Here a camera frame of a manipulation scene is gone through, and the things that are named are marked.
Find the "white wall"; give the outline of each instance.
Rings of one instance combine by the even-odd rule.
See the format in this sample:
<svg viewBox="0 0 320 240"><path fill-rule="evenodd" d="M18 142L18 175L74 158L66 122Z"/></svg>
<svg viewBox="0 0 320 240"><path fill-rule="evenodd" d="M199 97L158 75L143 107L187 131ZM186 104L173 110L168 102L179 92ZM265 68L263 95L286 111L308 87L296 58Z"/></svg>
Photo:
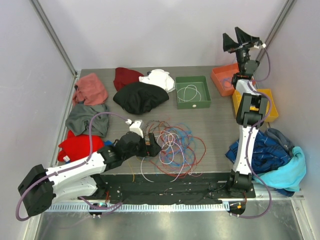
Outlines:
<svg viewBox="0 0 320 240"><path fill-rule="evenodd" d="M279 119L271 126L301 146L307 173L301 185L308 214L320 239L320 25L319 0L298 0L268 52L271 75L263 87L271 88ZM263 58L257 79L268 71Z"/></svg>
<svg viewBox="0 0 320 240"><path fill-rule="evenodd" d="M1 2L0 56L0 238L21 240L17 188L48 166L73 78L28 0Z"/></svg>
<svg viewBox="0 0 320 240"><path fill-rule="evenodd" d="M76 69L230 64L222 34L265 39L286 0L40 0Z"/></svg>

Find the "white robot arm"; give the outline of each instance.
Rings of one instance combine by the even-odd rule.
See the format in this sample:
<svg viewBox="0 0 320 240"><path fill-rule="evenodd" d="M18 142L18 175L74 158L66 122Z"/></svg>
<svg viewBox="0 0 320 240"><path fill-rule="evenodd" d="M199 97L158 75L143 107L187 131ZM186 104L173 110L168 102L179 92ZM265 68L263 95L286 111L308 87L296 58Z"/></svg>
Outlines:
<svg viewBox="0 0 320 240"><path fill-rule="evenodd" d="M18 187L22 199L18 208L23 201L28 216L31 217L44 212L51 204L64 200L82 196L100 198L107 189L100 177L101 173L121 166L132 156L158 155L161 147L153 133L148 134L149 143L146 144L143 121L136 120L132 123L127 120L126 123L130 125L129 132L113 145L104 146L88 157L47 169L41 164L34 166Z"/></svg>
<svg viewBox="0 0 320 240"><path fill-rule="evenodd" d="M259 94L253 86L253 75L260 63L256 60L250 60L249 50L251 48L265 48L266 45L259 37L251 36L238 27L235 28L235 33L238 42L233 41L226 33L223 34L223 50L236 54L239 69L239 72L233 75L231 83L242 95L236 113L236 122L239 124L240 132L239 145L227 188L230 191L245 193L253 188L250 168L252 154L268 104L268 99Z"/></svg>

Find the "white cloth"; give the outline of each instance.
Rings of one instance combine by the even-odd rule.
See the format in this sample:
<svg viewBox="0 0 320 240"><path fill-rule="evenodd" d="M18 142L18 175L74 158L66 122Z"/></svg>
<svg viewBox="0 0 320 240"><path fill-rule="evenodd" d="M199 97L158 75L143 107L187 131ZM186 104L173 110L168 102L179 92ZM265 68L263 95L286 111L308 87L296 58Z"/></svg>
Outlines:
<svg viewBox="0 0 320 240"><path fill-rule="evenodd" d="M169 72L162 69L152 70L148 76L140 76L139 82L156 85L164 89L167 93L175 90L175 81L169 76Z"/></svg>

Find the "metal floor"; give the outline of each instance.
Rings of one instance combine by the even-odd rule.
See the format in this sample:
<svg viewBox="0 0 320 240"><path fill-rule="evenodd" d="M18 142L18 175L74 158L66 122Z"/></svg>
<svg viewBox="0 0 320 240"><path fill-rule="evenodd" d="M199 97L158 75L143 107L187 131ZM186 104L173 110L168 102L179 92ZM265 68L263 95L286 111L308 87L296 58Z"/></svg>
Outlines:
<svg viewBox="0 0 320 240"><path fill-rule="evenodd" d="M210 108L177 110L176 91L169 93L169 100L154 108L149 113L143 115L133 115L127 113L113 101L113 96L117 92L114 86L115 69L84 69L81 76L96 73L108 91L109 97L106 104L111 112L118 113L132 120L142 119L145 123L149 120L164 120L169 124L184 123L192 130L192 134L197 136L206 144L207 152L201 163L197 166L197 172L229 172L232 163L225 157L229 146L239 138L239 127L236 123L232 98L221 97L216 86L211 80L210 74L212 66L185 66L185 67L159 67L170 73L175 79L182 76L205 76L211 96ZM144 75L148 71L157 67L132 68ZM107 140L114 141L128 131L128 126L116 116L110 117L110 128L107 133ZM204 147L198 141L196 154L201 156ZM136 158L131 158L130 164L135 173L140 173L140 162ZM147 161L143 163L143 173L154 173L155 168ZM107 174L130 174L131 170L128 162L124 162L121 167L108 171Z"/></svg>
<svg viewBox="0 0 320 240"><path fill-rule="evenodd" d="M267 205L268 201L264 200L248 201L245 214L251 216L259 214ZM291 201L288 200L274 201L270 212L258 219L240 219L229 216L226 211L127 212L101 218L88 216L87 212L44 213L35 239L303 239Z"/></svg>

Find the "pink cloth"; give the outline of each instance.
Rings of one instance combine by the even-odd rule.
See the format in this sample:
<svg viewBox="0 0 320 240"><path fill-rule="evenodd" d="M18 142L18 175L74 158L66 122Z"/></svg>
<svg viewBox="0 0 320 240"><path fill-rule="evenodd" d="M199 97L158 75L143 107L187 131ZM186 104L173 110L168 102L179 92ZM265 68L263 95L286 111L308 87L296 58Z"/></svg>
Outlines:
<svg viewBox="0 0 320 240"><path fill-rule="evenodd" d="M108 92L95 73L81 77L74 85L75 93L72 97L73 106L83 102L84 105L104 104L108 98Z"/></svg>

